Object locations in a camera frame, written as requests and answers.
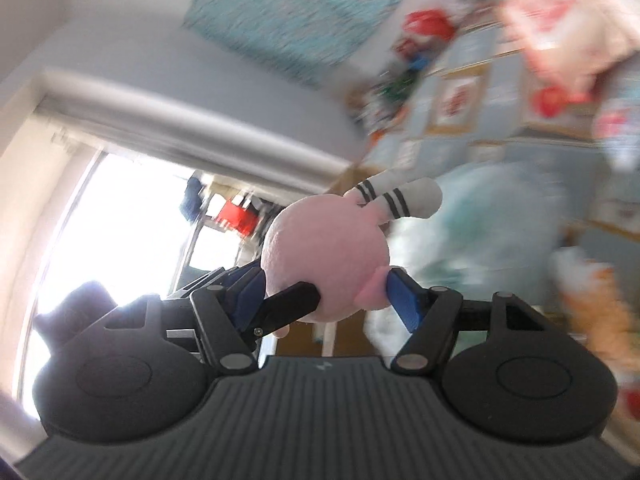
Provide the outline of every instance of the bright window light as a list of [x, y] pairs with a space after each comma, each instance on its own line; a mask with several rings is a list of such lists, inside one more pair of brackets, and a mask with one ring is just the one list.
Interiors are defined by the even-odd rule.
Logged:
[[[184, 174], [184, 168], [168, 162], [108, 155], [54, 247], [38, 291], [38, 312], [50, 312], [91, 280], [101, 282], [119, 305], [142, 294], [166, 296], [191, 229], [178, 209], [186, 186]], [[34, 416], [31, 388], [48, 358], [44, 342], [32, 332], [23, 404]]]
[[189, 264], [201, 270], [230, 269], [236, 264], [241, 241], [235, 231], [220, 232], [205, 226], [200, 231]]
[[222, 208], [225, 206], [225, 204], [226, 204], [225, 197], [223, 197], [222, 195], [218, 195], [216, 193], [214, 196], [211, 197], [211, 200], [209, 202], [209, 207], [207, 207], [207, 216], [211, 216], [212, 218], [215, 218], [220, 214], [220, 211], [222, 211]]

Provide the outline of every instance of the teal fabric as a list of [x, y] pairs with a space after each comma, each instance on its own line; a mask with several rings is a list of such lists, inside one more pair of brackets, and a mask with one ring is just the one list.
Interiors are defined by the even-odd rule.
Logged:
[[317, 85], [401, 0], [193, 0], [185, 26]]

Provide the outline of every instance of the round black disc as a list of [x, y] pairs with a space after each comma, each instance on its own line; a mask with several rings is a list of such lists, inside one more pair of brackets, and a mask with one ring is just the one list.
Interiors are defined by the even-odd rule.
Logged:
[[204, 366], [158, 330], [101, 321], [55, 353], [33, 400], [48, 431], [85, 442], [136, 440], [182, 420], [207, 389]]
[[445, 367], [444, 394], [481, 430], [534, 443], [599, 433], [616, 402], [609, 369], [565, 335], [512, 332]]

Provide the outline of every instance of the stuffed animal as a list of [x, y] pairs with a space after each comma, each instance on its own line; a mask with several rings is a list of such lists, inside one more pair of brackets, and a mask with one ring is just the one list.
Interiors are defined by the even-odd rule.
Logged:
[[[380, 225], [406, 216], [428, 218], [442, 203], [434, 180], [406, 183], [399, 170], [377, 174], [344, 196], [322, 194], [285, 208], [269, 228], [261, 266], [271, 296], [297, 282], [313, 283], [321, 300], [305, 322], [334, 322], [360, 309], [388, 306], [389, 248]], [[288, 327], [276, 332], [282, 337]]]

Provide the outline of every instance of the blue gripper pad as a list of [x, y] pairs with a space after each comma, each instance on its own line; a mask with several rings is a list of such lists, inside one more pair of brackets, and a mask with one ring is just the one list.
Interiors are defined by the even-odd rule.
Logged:
[[266, 287], [264, 271], [253, 266], [226, 290], [223, 307], [238, 332], [244, 332], [255, 318], [264, 301]]
[[386, 277], [386, 296], [409, 332], [413, 332], [425, 315], [427, 291], [402, 269], [391, 269]]
[[224, 276], [221, 276], [222, 282], [220, 283], [220, 285], [231, 286], [235, 282], [237, 282], [240, 278], [242, 278], [251, 269], [255, 269], [257, 267], [260, 267], [260, 258], [246, 264], [245, 266], [239, 267], [237, 269], [230, 269], [226, 272]]

